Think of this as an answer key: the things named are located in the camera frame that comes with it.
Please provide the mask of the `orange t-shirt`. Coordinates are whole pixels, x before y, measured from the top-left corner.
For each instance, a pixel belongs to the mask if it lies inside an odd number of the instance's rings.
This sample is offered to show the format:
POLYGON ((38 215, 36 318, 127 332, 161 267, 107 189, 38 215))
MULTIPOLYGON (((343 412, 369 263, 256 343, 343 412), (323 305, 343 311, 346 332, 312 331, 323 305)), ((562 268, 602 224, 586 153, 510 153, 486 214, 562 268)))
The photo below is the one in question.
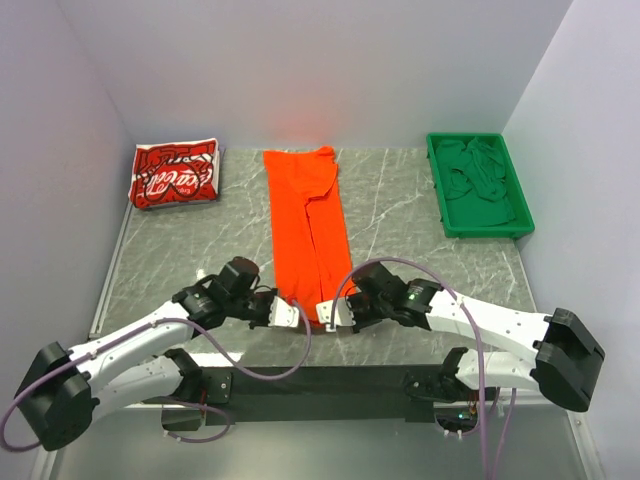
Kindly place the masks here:
POLYGON ((312 324, 316 306, 345 292, 352 269, 333 148, 309 152, 266 150, 276 287, 295 300, 312 324))

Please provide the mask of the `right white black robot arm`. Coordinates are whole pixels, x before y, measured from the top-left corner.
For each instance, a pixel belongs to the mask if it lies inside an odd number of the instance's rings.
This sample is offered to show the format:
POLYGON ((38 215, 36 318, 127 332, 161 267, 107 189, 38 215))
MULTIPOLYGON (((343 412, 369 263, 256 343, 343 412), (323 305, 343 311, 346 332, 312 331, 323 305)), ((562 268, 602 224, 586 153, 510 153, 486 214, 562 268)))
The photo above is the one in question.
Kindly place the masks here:
POLYGON ((474 347, 452 349, 443 363, 453 382, 470 390, 530 390, 568 411, 589 409, 605 351, 574 312, 532 313, 477 300, 426 268, 404 281, 387 269, 389 261, 370 260, 348 274, 359 290, 347 299, 354 330, 390 319, 467 337, 474 347))

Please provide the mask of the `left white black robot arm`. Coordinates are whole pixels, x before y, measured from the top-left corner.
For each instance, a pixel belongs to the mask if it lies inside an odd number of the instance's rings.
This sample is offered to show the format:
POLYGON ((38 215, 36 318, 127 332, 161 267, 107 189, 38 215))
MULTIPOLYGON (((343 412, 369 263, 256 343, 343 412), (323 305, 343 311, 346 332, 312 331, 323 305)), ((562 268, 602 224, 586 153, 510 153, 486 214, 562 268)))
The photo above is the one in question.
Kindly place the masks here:
POLYGON ((274 288, 258 285, 257 265, 243 257, 201 276, 143 318, 104 337, 64 348, 52 342, 35 355, 11 411, 19 411, 36 446, 60 450, 106 415, 149 399, 193 403, 202 368, 182 350, 233 318, 250 327, 294 327, 298 312, 274 288))

